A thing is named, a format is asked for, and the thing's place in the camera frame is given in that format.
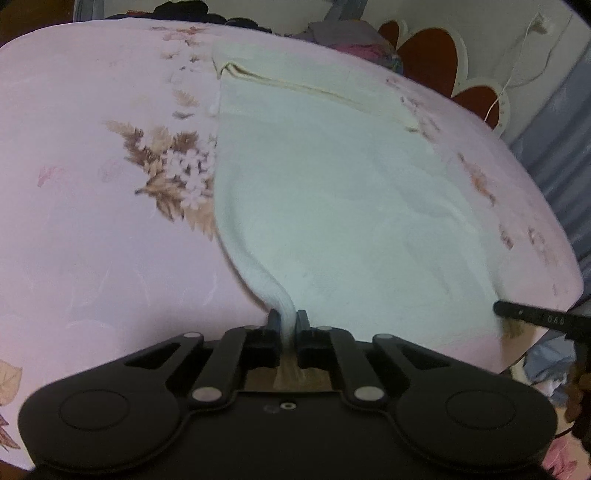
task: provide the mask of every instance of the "gray curtain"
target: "gray curtain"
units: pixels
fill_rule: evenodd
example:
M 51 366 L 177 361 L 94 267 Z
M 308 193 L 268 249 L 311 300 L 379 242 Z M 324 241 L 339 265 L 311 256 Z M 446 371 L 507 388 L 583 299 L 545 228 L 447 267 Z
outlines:
M 591 43 L 511 145 L 562 224 L 591 297 Z

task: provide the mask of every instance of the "silver screw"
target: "silver screw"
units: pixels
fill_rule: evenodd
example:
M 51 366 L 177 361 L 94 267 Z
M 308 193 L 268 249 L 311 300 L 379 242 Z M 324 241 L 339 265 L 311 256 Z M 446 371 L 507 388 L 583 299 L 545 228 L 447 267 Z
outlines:
M 212 402 L 222 398 L 222 391 L 216 387 L 201 387 L 193 390 L 192 396 L 197 401 Z
M 381 388 L 378 387 L 359 387 L 353 393 L 357 400 L 361 401 L 377 401 L 382 398 L 385 393 Z
M 285 401 L 281 405 L 279 405 L 279 408 L 282 410 L 295 410 L 297 408 L 297 405 L 292 401 Z

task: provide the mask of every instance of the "floral pattern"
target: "floral pattern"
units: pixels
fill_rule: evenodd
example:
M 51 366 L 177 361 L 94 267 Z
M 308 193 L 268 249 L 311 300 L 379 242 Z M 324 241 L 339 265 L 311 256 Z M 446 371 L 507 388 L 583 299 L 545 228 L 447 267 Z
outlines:
M 187 103 L 194 100 L 183 96 Z M 166 127 L 151 133 L 131 124 L 109 121 L 107 128 L 124 139 L 129 162 L 149 175 L 146 185 L 135 191 L 156 201 L 157 209 L 170 221 L 186 220 L 192 230 L 199 228 L 209 239 L 216 232 L 213 217 L 213 173 L 216 137 L 202 141 L 197 132 L 171 135 Z
M 22 368 L 0 360 L 0 407 L 5 407 L 17 396 L 21 386 Z M 0 446 L 8 451 L 9 448 L 20 450 L 20 446 L 8 434 L 5 427 L 8 422 L 0 414 Z

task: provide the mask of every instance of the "round table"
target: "round table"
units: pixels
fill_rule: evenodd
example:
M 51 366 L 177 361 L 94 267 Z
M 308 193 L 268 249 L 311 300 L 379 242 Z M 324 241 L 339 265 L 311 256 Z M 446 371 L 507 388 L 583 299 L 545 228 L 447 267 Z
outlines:
M 347 54 L 232 27 L 46 28 L 0 49 L 0 459 L 33 466 L 17 416 L 43 385 L 182 332 L 215 339 L 265 322 L 217 241 L 211 205 L 180 215 L 191 199 L 150 190 L 140 158 L 184 148 L 215 163 L 220 38 L 340 63 L 418 99 L 445 126 L 441 160 L 463 170 L 458 187 L 498 232 L 499 295 L 557 309 L 579 298 L 576 259 L 529 175 L 480 119 L 435 92 Z M 438 350 L 499 372 L 542 334 L 525 327 Z

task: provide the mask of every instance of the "folded towel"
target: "folded towel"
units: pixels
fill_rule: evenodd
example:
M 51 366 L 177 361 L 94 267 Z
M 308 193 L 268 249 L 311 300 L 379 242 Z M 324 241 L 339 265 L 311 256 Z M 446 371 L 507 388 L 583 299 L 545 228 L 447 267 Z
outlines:
M 213 60 L 219 235 L 286 341 L 296 308 L 359 340 L 500 336 L 486 232 L 394 89 L 258 47 Z

